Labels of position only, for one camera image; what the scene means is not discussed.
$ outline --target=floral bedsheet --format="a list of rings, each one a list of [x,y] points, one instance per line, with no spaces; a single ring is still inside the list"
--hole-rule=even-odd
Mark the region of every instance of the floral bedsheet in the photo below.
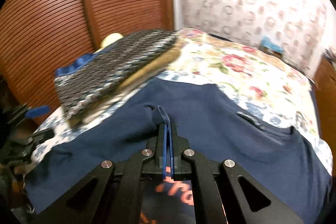
[[[295,126],[312,144],[328,172],[332,173],[332,153],[328,144],[319,138],[310,97],[311,86],[305,76],[273,56],[251,47],[222,41],[199,30],[182,29],[179,39],[184,45],[180,57],[157,75],[158,78],[196,85],[216,84],[241,108],[265,122],[280,128]],[[91,123],[76,130],[69,128],[59,107],[37,129],[53,127],[55,137],[39,145],[32,160],[37,164],[53,146],[73,140],[113,115],[150,81],[111,105]]]

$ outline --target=wooden wardrobe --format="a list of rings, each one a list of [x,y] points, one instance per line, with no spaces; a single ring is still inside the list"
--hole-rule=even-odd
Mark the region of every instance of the wooden wardrobe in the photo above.
[[[173,0],[6,0],[0,70],[20,103],[54,111],[57,68],[94,52],[110,33],[151,28],[173,30]]]

